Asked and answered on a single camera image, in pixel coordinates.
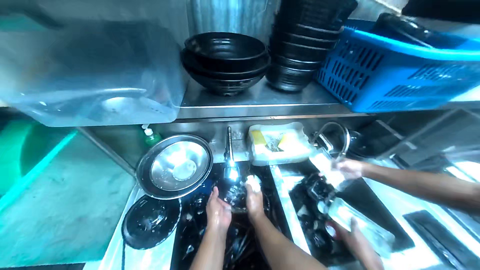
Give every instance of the concrete floor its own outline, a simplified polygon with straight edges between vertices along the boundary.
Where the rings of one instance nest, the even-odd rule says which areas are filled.
[[[133,185],[77,134],[0,213],[0,268],[101,260]]]

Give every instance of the hand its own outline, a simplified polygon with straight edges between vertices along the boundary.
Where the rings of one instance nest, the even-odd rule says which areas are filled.
[[[247,187],[247,210],[250,221],[254,221],[258,217],[265,215],[264,212],[264,196],[261,191],[255,192],[250,184]]]
[[[368,270],[383,270],[383,263],[380,256],[375,252],[370,242],[358,228],[357,221],[350,220],[350,232],[338,223],[334,222],[337,235],[347,245],[350,252],[363,264]]]
[[[218,198],[218,188],[215,186],[207,203],[207,228],[227,233],[231,221],[231,206]]]
[[[335,164],[335,167],[340,170],[345,179],[357,179],[362,177],[363,162],[357,160],[344,159]]]

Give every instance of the green dish soap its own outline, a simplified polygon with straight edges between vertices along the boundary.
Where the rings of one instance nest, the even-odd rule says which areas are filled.
[[[145,128],[144,132],[145,132],[145,135],[146,135],[145,143],[150,147],[152,147],[157,142],[162,140],[162,136],[160,136],[160,134],[158,134],[158,133],[154,133],[151,128]]]

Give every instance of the dish rack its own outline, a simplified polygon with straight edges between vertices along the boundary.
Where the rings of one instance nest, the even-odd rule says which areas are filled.
[[[349,20],[316,80],[353,112],[434,109],[480,84],[480,42],[432,49]]]

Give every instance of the stack of black bowls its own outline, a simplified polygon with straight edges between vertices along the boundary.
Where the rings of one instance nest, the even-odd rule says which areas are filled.
[[[223,96],[236,95],[258,83],[270,64],[263,42],[227,32],[202,33],[187,39],[181,60],[195,81]]]
[[[282,0],[270,36],[270,85],[289,92],[304,89],[357,5],[355,0]]]

